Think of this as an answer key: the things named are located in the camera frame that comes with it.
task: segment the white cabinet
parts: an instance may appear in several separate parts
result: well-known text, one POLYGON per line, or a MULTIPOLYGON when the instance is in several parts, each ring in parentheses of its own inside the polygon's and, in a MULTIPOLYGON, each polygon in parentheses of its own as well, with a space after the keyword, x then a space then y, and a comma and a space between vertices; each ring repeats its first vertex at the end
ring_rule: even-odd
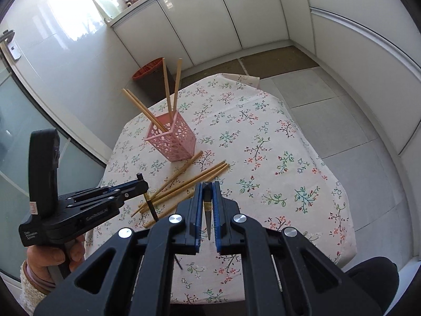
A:
POLYGON ((288 39, 280 0, 224 0, 243 48, 288 39))
POLYGON ((194 65, 241 49, 223 0, 158 1, 194 65))
POLYGON ((308 0, 281 0, 289 38, 315 54, 308 0))
POLYGON ((418 66, 368 29, 314 13, 317 57, 367 103, 399 153, 421 120, 418 66))
POLYGON ((114 30, 140 66, 159 57, 166 58, 171 73, 176 72, 178 58, 183 59, 183 70, 193 66, 156 0, 131 12, 114 30))
POLYGON ((310 6, 375 31, 421 65, 421 35, 400 0, 310 0, 310 6))

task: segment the floral tablecloth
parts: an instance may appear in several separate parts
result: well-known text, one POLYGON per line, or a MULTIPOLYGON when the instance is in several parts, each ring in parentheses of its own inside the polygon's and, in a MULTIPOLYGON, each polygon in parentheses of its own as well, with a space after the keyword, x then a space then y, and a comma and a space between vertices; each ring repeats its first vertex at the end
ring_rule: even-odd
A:
MULTIPOLYGON (((178 94, 178 108, 194 130, 196 152, 203 156, 176 183, 226 160, 230 164, 218 180, 222 194, 238 202, 241 212, 265 227, 296 227, 333 262, 343 266, 356 254, 347 195, 332 172, 292 121, 283 101, 256 89, 258 78, 220 73, 190 85, 178 94)), ((150 108, 166 112, 166 101, 150 108)), ((149 120, 143 114, 124 127, 107 165, 102 185, 120 184, 142 172, 151 192, 184 162, 169 162, 144 138, 149 120)), ((165 211, 182 196, 167 201, 165 211)), ((149 213, 130 217, 143 202, 133 198, 120 215, 87 235, 91 254, 122 227, 143 229, 149 213)), ((244 299, 240 255, 221 256, 214 238, 196 256, 178 255, 174 265, 172 302, 214 303, 244 299)))

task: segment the sleeve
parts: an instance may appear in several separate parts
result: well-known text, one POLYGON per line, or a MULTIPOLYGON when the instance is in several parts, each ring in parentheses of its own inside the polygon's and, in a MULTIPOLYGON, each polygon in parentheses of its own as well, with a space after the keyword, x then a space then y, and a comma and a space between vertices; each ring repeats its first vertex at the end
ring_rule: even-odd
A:
POLYGON ((36 287, 35 283, 30 282, 26 272, 27 263, 24 261, 21 266, 22 293, 19 303, 22 308, 24 308, 25 311, 32 316, 38 303, 41 302, 47 295, 47 291, 44 291, 45 293, 41 292, 43 289, 38 286, 36 287))

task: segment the door handle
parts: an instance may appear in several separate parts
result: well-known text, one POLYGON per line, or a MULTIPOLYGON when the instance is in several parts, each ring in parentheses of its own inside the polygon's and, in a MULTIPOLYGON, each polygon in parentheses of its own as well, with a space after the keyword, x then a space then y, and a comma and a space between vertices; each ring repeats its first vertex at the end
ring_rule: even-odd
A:
POLYGON ((13 40, 15 36, 14 30, 5 30, 2 35, 0 35, 0 44, 2 42, 6 43, 7 49, 9 50, 10 56, 15 62, 19 60, 22 56, 19 47, 16 45, 16 42, 13 40))

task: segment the trash bin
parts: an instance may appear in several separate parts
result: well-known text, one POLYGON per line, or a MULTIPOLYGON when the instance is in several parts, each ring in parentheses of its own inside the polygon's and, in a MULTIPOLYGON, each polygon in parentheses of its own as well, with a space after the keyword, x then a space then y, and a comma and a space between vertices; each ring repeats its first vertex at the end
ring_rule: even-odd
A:
MULTIPOLYGON (((173 76, 168 70, 168 67, 167 74, 170 93, 173 94, 174 86, 176 83, 174 82, 173 76)), ((132 78, 136 85, 150 97, 153 104, 165 99, 166 96, 162 58, 157 58, 141 67, 138 71, 136 71, 132 78)))

